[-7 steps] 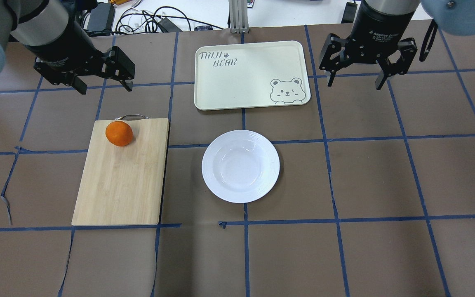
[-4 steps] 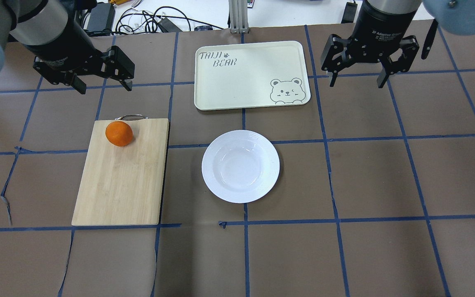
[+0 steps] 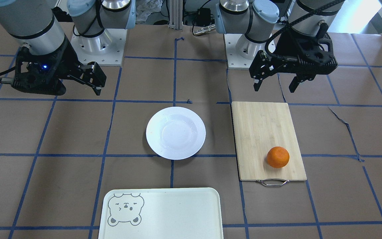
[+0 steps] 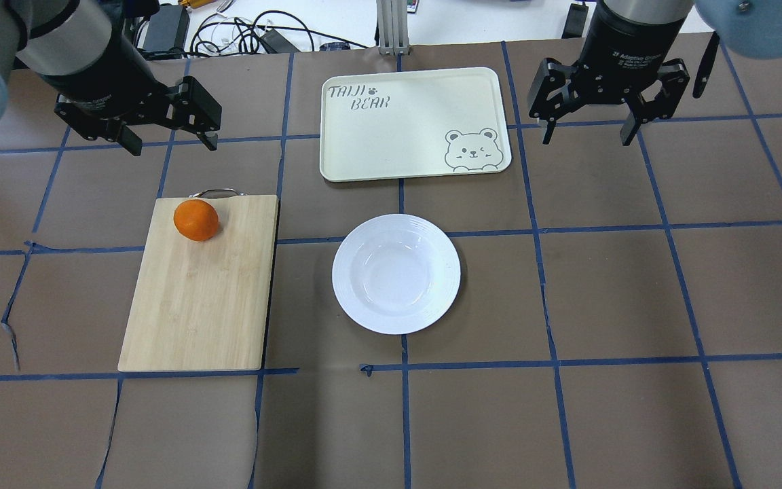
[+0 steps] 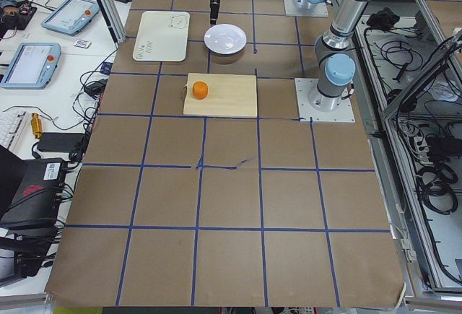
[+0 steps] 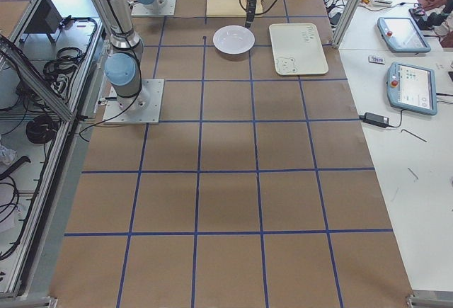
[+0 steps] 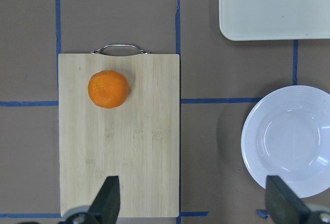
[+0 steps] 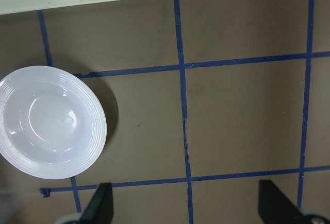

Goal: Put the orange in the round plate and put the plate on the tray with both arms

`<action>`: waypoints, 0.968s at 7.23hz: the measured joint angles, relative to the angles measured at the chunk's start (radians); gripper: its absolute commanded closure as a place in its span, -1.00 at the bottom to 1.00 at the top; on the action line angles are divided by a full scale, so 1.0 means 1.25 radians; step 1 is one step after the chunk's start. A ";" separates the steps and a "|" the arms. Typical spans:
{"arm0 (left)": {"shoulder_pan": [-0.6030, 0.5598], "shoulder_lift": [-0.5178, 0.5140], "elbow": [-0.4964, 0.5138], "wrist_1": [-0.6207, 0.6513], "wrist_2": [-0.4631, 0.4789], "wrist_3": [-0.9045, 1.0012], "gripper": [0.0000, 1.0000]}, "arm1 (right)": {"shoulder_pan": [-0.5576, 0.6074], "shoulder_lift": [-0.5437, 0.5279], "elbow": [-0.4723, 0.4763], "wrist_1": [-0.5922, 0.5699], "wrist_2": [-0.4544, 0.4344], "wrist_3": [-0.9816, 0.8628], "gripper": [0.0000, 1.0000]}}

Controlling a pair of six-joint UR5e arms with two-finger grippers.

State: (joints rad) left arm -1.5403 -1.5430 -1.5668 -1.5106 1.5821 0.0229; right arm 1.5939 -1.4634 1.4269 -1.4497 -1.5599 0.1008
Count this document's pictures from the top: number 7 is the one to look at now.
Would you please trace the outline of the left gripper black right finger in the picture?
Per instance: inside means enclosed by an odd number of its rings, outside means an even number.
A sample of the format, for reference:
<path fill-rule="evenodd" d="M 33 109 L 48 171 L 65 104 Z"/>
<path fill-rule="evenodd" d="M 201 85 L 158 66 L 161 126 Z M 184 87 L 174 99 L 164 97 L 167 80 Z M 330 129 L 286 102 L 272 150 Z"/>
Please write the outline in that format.
<path fill-rule="evenodd" d="M 280 176 L 267 176 L 265 207 L 274 223 L 307 223 L 311 210 Z"/>

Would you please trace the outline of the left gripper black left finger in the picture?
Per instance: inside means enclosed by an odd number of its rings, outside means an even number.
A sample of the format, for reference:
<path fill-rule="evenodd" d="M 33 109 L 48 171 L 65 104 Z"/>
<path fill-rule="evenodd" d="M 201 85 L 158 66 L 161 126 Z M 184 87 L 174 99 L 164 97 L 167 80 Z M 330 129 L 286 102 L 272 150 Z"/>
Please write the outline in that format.
<path fill-rule="evenodd" d="M 120 206 L 119 176 L 108 176 L 88 209 L 89 223 L 116 223 Z"/>

